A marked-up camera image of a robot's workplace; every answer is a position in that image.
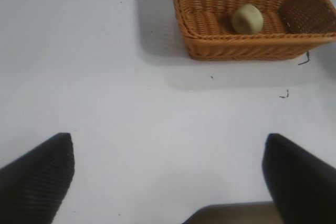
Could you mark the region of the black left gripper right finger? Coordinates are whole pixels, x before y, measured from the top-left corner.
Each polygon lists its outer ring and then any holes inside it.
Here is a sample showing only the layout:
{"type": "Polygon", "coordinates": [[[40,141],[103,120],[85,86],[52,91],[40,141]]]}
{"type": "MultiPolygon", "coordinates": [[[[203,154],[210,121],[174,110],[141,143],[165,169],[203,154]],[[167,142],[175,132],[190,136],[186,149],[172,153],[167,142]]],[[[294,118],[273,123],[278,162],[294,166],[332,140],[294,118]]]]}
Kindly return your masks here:
{"type": "Polygon", "coordinates": [[[284,223],[335,223],[335,168],[271,133],[262,171],[284,223]]]}

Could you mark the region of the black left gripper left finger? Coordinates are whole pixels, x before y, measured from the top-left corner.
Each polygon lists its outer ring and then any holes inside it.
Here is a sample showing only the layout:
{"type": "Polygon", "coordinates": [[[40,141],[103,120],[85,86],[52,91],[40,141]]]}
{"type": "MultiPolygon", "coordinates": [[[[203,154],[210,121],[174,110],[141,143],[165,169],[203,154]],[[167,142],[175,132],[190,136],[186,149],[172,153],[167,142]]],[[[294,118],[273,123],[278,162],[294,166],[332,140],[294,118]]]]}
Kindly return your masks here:
{"type": "Polygon", "coordinates": [[[1,223],[52,223],[75,173],[70,133],[58,133],[1,168],[1,223]]]}

